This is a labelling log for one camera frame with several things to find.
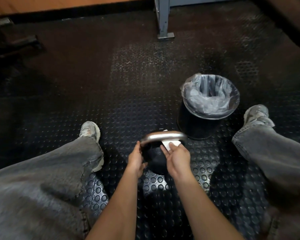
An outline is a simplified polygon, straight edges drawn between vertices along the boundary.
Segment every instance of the forearm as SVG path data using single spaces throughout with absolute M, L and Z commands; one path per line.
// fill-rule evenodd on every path
M 135 239 L 138 176 L 126 168 L 124 174 L 86 240 Z
M 196 240 L 244 239 L 208 198 L 192 174 L 176 181 L 176 188 Z

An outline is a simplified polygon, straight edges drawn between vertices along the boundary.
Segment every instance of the kettlebell handle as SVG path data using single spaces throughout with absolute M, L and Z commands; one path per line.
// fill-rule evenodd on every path
M 143 147 L 150 142 L 155 141 L 185 141 L 187 136 L 180 131 L 159 131 L 145 135 L 140 140 L 140 145 Z

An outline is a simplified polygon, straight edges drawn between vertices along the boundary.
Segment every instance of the person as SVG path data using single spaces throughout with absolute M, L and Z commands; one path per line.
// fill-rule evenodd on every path
M 260 237 L 300 239 L 300 144 L 277 134 L 274 126 L 264 105 L 252 106 L 232 142 L 244 158 L 259 165 L 277 197 L 266 211 Z M 84 179 L 104 164 L 99 139 L 98 126 L 87 121 L 75 141 L 0 170 L 0 239 L 135 238 L 137 184 L 146 167 L 139 142 L 95 223 L 78 208 Z M 194 178 L 189 151 L 169 146 L 170 151 L 161 149 L 194 238 L 244 239 Z

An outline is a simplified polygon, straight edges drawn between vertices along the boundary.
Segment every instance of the person's left hand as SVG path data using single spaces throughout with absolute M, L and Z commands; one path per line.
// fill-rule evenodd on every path
M 148 165 L 147 162 L 142 163 L 142 159 L 140 141 L 137 141 L 132 153 L 129 155 L 127 169 L 135 172 L 138 178 L 141 177 L 144 168 Z

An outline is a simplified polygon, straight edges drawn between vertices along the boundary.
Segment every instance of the hand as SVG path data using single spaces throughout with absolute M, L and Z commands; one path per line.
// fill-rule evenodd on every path
M 193 177 L 190 169 L 190 152 L 182 144 L 175 146 L 170 142 L 169 147 L 171 150 L 167 151 L 164 145 L 160 146 L 167 158 L 167 169 L 171 177 L 175 181 Z
M 138 176 L 138 178 L 141 177 L 143 170 L 148 165 L 148 163 L 142 163 L 142 155 L 141 155 L 141 149 L 140 149 L 140 141 L 136 142 L 136 145 L 130 153 L 128 157 L 128 165 L 127 168 L 135 172 Z

